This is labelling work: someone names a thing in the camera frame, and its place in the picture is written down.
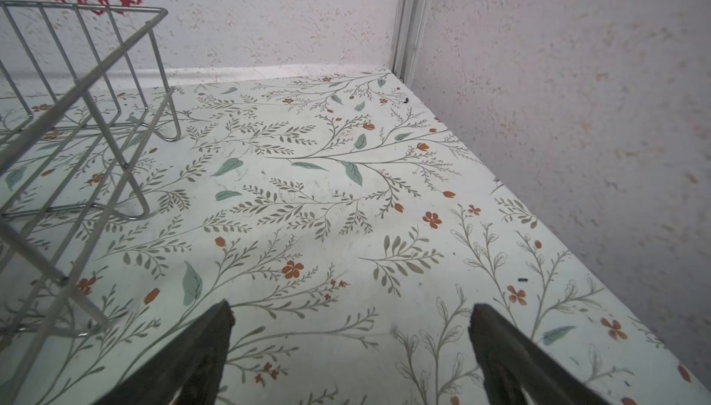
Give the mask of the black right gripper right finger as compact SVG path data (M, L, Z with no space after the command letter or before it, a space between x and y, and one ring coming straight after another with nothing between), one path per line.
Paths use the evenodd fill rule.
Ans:
M605 404L489 304L476 303L468 335L491 404Z

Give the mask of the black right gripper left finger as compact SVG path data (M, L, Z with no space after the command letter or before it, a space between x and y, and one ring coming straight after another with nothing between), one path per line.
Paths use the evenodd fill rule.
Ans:
M98 399L98 404L214 404L235 318L221 301L147 363Z

